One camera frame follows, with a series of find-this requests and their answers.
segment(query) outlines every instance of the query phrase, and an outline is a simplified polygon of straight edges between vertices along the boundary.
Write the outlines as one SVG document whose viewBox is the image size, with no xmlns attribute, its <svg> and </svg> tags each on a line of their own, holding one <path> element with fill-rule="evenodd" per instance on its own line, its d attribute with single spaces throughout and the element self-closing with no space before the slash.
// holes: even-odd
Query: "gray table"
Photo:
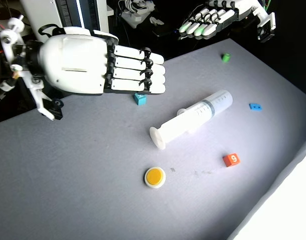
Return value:
<svg viewBox="0 0 306 240">
<path fill-rule="evenodd" d="M 306 140 L 306 95 L 230 39 L 165 68 L 166 92 L 144 106 L 69 96 L 61 121 L 33 110 L 0 123 L 0 240 L 222 240 L 236 228 Z M 151 126 L 220 89 L 228 110 L 155 147 Z M 226 168 L 230 153 L 241 163 Z M 160 189 L 143 181 L 153 166 Z"/>
</svg>

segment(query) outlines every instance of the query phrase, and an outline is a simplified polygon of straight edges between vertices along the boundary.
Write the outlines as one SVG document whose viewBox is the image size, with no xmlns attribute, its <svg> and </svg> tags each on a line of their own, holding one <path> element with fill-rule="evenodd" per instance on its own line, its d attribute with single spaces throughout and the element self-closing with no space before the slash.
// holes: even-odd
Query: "round button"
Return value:
<svg viewBox="0 0 306 240">
<path fill-rule="evenodd" d="M 160 167 L 152 167 L 145 174 L 145 183 L 151 188 L 160 188 L 166 179 L 164 170 Z"/>
</svg>

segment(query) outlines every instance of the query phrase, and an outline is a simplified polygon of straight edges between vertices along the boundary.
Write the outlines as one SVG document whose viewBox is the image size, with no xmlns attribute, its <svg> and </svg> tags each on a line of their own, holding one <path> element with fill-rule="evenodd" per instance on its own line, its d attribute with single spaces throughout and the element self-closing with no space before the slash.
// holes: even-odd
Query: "plastic syringe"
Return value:
<svg viewBox="0 0 306 240">
<path fill-rule="evenodd" d="M 177 117 L 162 124 L 159 129 L 151 127 L 149 129 L 151 138 L 159 149 L 165 149 L 166 143 L 185 132 L 198 128 L 227 109 L 232 103 L 233 97 L 228 91 L 218 91 L 189 108 L 178 110 Z"/>
</svg>

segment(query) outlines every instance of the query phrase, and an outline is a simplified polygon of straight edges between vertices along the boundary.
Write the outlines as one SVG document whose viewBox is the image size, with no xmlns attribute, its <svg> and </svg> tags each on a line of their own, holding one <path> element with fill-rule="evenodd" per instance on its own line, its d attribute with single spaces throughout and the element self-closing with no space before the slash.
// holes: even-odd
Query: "blue block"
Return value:
<svg viewBox="0 0 306 240">
<path fill-rule="evenodd" d="M 135 93 L 134 100 L 137 105 L 141 106 L 146 104 L 146 95 Z"/>
<path fill-rule="evenodd" d="M 251 110 L 253 111 L 261 111 L 262 110 L 262 106 L 260 106 L 257 103 L 250 103 L 249 107 L 251 108 Z"/>
</svg>

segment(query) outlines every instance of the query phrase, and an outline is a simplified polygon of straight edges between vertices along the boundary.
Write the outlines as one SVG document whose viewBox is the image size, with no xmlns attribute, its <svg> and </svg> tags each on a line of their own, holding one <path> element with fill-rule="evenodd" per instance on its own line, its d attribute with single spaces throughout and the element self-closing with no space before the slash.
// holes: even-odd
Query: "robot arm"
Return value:
<svg viewBox="0 0 306 240">
<path fill-rule="evenodd" d="M 251 13 L 260 20 L 258 40 L 262 43 L 268 41 L 274 36 L 275 13 L 268 15 L 258 0 L 210 0 L 179 28 L 179 33 L 189 38 L 210 39 L 232 22 L 241 21 Z"/>
<path fill-rule="evenodd" d="M 24 28 L 21 19 L 22 16 L 11 18 L 9 29 L 0 32 L 1 57 L 12 72 L 11 78 L 0 82 L 0 90 L 8 92 L 22 78 L 37 110 L 49 119 L 62 118 L 63 104 L 43 93 L 43 78 L 55 88 L 73 94 L 165 91 L 165 68 L 161 65 L 164 58 L 149 48 L 120 46 L 114 35 L 97 30 L 91 33 L 74 26 L 56 29 L 53 33 L 59 35 L 50 36 L 44 44 L 38 41 L 24 44 L 20 36 Z"/>
</svg>

